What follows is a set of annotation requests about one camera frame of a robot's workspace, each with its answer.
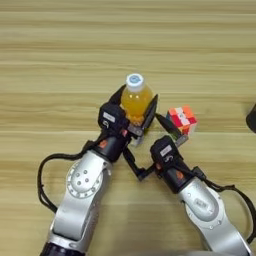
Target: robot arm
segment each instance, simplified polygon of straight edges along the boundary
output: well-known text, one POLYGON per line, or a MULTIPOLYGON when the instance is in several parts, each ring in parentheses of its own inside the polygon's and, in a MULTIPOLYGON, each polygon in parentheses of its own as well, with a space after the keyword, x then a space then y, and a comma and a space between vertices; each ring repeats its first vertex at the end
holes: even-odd
POLYGON ((111 163, 92 150, 71 167, 64 199, 57 210, 41 256, 69 255, 69 251, 77 256, 85 255, 111 171, 111 163), (47 253, 50 248, 55 248, 51 250, 52 254, 47 253))
POLYGON ((253 255, 244 238, 230 223, 217 192, 194 178, 178 196, 209 250, 230 255, 253 255))
POLYGON ((119 106, 124 86, 102 105, 98 124, 102 134, 76 155, 53 154, 40 165, 38 194, 40 201, 56 212, 41 256, 85 256, 97 223, 99 205, 107 187, 112 163, 116 162, 132 138, 143 135, 154 116, 157 95, 145 113, 142 127, 134 127, 119 106), (42 169, 52 159, 78 160, 66 178, 66 193, 57 208, 46 196, 41 182, 42 169))
MULTIPOLYGON (((184 163, 177 147, 182 145, 188 138, 183 136, 163 116, 157 114, 156 117, 166 131, 172 135, 173 132, 175 133, 173 137, 176 138, 176 142, 174 143, 169 136, 164 136, 157 140, 150 150, 154 164, 147 170, 139 169, 130 153, 125 151, 124 156, 138 179, 143 180, 150 173, 156 172, 158 177, 165 181, 172 192, 177 194, 185 204, 187 215, 200 231, 207 249, 236 256, 253 255, 245 239, 230 223, 220 195, 212 189, 215 189, 218 185, 207 180, 198 167, 191 171, 184 163)), ((228 187, 236 192, 239 191, 232 186, 228 187)), ((218 186, 218 189, 223 191, 224 187, 218 186)), ((241 191, 238 193, 247 201, 250 200, 241 191)), ((255 208, 252 203, 251 205, 252 209, 250 210, 252 213, 255 212, 255 208)))

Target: black object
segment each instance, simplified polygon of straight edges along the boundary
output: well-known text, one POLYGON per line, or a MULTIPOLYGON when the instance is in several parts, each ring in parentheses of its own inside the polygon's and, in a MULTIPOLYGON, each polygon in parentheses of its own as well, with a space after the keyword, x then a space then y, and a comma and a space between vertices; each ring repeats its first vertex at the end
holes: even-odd
POLYGON ((85 256, 85 254, 65 249, 53 243, 46 243, 40 256, 85 256))
POLYGON ((252 111, 246 117, 246 123, 248 127, 256 133, 256 104, 253 107, 252 111))
POLYGON ((150 149, 151 157, 156 166, 158 177, 163 178, 173 193, 180 190, 193 178, 192 175, 184 174, 177 168, 190 169, 183 162, 175 143, 169 136, 157 140, 150 149))
POLYGON ((175 140, 179 139, 182 136, 181 131, 179 128, 169 119, 165 118, 160 114, 156 114, 156 118, 158 122, 162 125, 162 127, 171 134, 175 140))
POLYGON ((120 133, 128 128, 129 123, 125 111, 119 105, 107 102, 100 107, 98 124, 103 130, 120 133))

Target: wooden table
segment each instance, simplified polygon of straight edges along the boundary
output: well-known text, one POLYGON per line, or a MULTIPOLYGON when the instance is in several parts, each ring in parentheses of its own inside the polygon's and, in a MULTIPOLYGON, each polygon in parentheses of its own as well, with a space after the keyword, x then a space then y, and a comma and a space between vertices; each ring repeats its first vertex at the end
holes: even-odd
MULTIPOLYGON (((189 104, 199 125, 181 152, 213 181, 256 204, 256 135, 245 123, 256 98, 256 2, 250 0, 0 1, 0 252, 39 255, 53 214, 37 199, 41 159, 77 152, 99 134, 99 106, 139 72, 159 112, 189 104)), ((154 123, 138 149, 164 132, 154 123)), ((70 163, 47 165, 46 190, 60 202, 70 163)), ((245 236, 248 212, 223 194, 245 236)), ((91 256, 200 249, 183 205, 156 176, 139 183, 121 158, 105 195, 91 256)))

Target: white bottle cap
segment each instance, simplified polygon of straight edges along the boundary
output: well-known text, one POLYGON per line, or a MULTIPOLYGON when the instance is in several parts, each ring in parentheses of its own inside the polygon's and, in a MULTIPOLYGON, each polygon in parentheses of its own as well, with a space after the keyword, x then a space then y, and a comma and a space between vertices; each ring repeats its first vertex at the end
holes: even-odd
POLYGON ((140 74, 130 74, 126 78, 126 85, 131 92, 139 92, 144 87, 144 78, 140 74))

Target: wood grain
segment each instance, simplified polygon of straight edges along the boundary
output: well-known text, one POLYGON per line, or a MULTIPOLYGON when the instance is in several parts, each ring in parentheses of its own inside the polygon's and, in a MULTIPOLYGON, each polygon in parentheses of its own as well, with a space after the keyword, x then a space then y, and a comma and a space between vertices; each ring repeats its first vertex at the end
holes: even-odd
MULTIPOLYGON (((256 98, 255 28, 252 0, 0 1, 1 255, 39 255, 53 219, 37 199, 40 160, 96 138, 99 106, 131 72, 159 93, 159 112, 193 108, 199 126, 181 150, 189 166, 237 184, 256 203, 256 136, 245 124, 256 98)), ((141 165, 150 164, 148 149, 163 134, 156 123, 150 132, 134 150, 141 165)), ((55 202, 69 166, 47 165, 55 202)), ((223 198, 247 236, 245 207, 231 193, 223 198)), ((137 182, 120 159, 90 255, 200 248, 165 184, 154 176, 137 182)))

